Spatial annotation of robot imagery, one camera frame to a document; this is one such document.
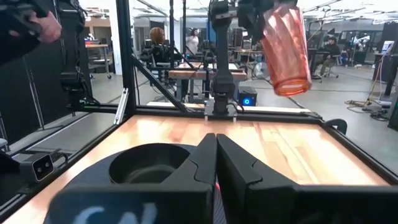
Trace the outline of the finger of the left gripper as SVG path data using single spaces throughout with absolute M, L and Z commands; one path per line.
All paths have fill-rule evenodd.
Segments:
M 265 22 L 263 17 L 257 17 L 253 19 L 252 21 L 252 42 L 257 43 L 259 42 L 263 37 L 263 30 L 265 27 Z

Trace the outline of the black table frame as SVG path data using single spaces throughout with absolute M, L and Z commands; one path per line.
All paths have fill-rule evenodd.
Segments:
M 260 111 L 237 109 L 229 101 L 228 114 L 213 113 L 214 98 L 190 108 L 169 93 L 158 80 L 157 88 L 170 106 L 139 106 L 134 90 L 135 69 L 147 78 L 153 74 L 135 58 L 131 48 L 129 0 L 116 0 L 124 88 L 129 89 L 123 120 L 89 142 L 66 163 L 55 167 L 39 183 L 19 189 L 19 197 L 0 209 L 0 224 L 44 224 L 49 205 L 59 191 L 80 172 L 117 152 L 151 143 L 198 146 L 206 134 L 225 134 L 254 157 L 298 184 L 388 185 L 398 175 L 375 160 L 321 116 L 298 108 Z M 23 178 L 20 162 L 0 154 L 0 174 Z

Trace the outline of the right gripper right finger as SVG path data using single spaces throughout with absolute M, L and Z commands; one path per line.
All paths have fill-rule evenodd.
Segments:
M 217 134 L 217 178 L 231 224 L 398 224 L 388 185 L 298 184 Z

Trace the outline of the black bowl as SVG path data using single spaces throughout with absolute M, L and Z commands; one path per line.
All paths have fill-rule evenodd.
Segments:
M 174 144 L 143 144 L 116 156 L 109 167 L 109 177 L 114 184 L 159 184 L 189 155 L 188 150 Z

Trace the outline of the orange faceted plastic cup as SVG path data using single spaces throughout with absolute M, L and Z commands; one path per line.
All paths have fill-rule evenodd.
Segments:
M 294 2 L 275 4 L 262 16 L 262 48 L 278 96 L 307 92 L 312 81 L 302 10 Z

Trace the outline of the wooden workbench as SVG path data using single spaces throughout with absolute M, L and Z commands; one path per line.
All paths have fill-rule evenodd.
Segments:
M 188 63 L 182 63 L 178 65 L 173 70 L 169 70 L 169 77 L 173 79 L 196 79 L 205 80 L 206 70 L 200 62 L 192 62 L 193 68 L 191 68 Z M 235 63 L 229 63 L 228 65 L 231 74 L 235 81 L 245 81 L 247 79 L 247 74 L 243 69 L 238 68 Z

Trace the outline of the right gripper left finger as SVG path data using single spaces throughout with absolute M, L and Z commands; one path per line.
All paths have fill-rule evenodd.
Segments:
M 217 140 L 195 152 L 159 184 L 78 185 L 52 199 L 44 224 L 212 224 Z

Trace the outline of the black computer with blue light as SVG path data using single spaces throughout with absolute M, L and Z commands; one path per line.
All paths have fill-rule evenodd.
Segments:
M 256 106 L 257 91 L 251 86 L 240 86 L 238 91 L 238 100 L 243 106 Z

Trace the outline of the floor fan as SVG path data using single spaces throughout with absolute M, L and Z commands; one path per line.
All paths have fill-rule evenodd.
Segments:
M 267 64 L 265 62 L 256 62 L 252 68 L 252 77 L 266 79 L 269 76 Z

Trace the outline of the person's hand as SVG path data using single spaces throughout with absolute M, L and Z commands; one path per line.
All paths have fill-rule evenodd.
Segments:
M 41 26 L 41 32 L 38 37 L 41 42 L 52 43 L 60 38 L 62 27 L 51 11 L 47 13 L 46 17 L 37 17 L 33 11 L 29 20 Z

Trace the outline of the black divider panel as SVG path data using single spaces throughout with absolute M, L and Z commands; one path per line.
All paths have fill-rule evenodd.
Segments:
M 60 19 L 57 0 L 44 2 L 60 23 L 62 35 L 70 19 Z M 80 38 L 80 66 L 92 93 L 83 32 Z M 0 114 L 9 143 L 69 113 L 68 93 L 60 85 L 64 63 L 60 39 L 61 36 L 55 42 L 41 43 L 33 51 L 0 67 Z

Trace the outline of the aluminium bracket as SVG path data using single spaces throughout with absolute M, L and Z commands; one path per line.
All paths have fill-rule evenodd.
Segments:
M 115 114 L 115 118 L 114 118 L 115 125 L 121 124 L 121 121 L 123 120 L 124 112 L 125 112 L 127 101 L 128 101 L 128 94 L 129 94 L 129 89 L 123 88 L 121 97 L 120 97 L 120 101 L 118 104 L 118 108 L 117 108 L 117 111 Z

